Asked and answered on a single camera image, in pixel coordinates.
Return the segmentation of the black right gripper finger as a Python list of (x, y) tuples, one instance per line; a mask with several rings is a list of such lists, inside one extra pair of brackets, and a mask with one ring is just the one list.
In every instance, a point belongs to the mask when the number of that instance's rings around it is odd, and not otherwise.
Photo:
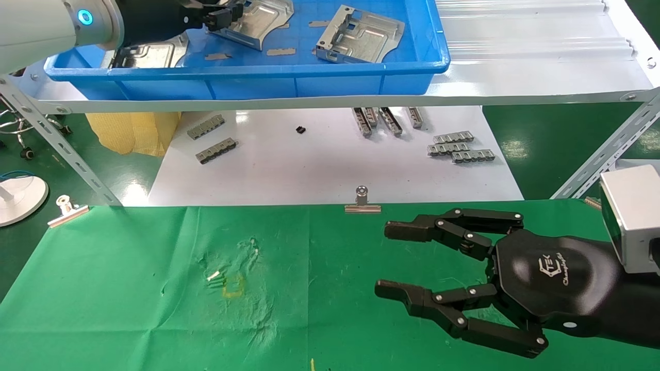
[(435, 241), (483, 261), (493, 251), (485, 234), (509, 234), (523, 226), (523, 216), (516, 212), (455, 208), (444, 214), (419, 214), (411, 222), (388, 221), (384, 235), (392, 240)]

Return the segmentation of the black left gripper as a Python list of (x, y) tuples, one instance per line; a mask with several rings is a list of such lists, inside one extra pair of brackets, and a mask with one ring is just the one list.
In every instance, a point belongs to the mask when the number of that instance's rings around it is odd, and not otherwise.
[(188, 29), (228, 28), (244, 12), (244, 1), (117, 1), (122, 15), (123, 41), (120, 48), (162, 42)]

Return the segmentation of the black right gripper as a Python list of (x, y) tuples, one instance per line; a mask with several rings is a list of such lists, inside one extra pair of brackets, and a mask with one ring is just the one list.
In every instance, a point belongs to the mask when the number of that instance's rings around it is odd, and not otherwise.
[[(549, 341), (542, 328), (571, 336), (602, 336), (603, 309), (620, 277), (620, 263), (606, 242), (523, 229), (501, 238), (492, 261), (493, 284), (434, 293), (421, 286), (378, 280), (379, 298), (400, 301), (408, 315), (435, 322), (463, 340), (534, 359)], [(464, 312), (495, 307), (510, 327)]]

